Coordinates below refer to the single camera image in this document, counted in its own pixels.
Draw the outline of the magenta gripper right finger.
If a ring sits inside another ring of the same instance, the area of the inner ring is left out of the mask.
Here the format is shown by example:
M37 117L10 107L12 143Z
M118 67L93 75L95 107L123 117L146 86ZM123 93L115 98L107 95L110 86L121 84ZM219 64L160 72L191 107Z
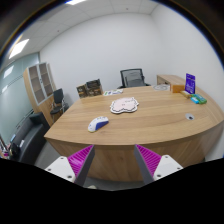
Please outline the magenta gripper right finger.
M134 146L134 155L145 185L182 169L182 166L171 156L160 156L141 145Z

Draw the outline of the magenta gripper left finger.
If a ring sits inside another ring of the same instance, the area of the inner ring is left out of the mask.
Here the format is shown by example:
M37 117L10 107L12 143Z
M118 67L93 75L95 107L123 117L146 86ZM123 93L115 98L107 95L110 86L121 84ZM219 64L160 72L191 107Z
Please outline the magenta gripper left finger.
M94 146L90 145L68 157L58 157L46 168L46 171L83 186L94 156Z

